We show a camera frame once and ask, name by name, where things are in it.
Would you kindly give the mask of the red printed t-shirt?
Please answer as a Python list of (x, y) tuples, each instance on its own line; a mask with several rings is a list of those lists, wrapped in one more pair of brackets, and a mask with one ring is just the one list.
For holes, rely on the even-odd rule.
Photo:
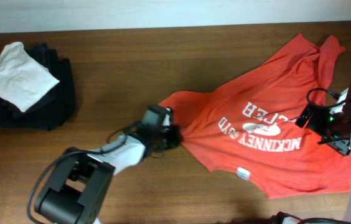
[(335, 36), (316, 46), (298, 35), (216, 90), (177, 91), (161, 105), (173, 110), (182, 145), (209, 171), (235, 173), (268, 198), (348, 192), (351, 156), (295, 125), (308, 100), (324, 104), (343, 51)]

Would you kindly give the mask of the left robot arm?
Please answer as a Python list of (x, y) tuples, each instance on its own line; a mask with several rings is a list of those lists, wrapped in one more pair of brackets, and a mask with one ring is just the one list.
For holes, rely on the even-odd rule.
[(176, 125), (148, 126), (141, 121), (115, 131), (117, 140), (93, 150), (70, 147), (38, 177), (26, 203), (50, 223), (96, 223), (112, 178), (147, 157), (179, 146)]

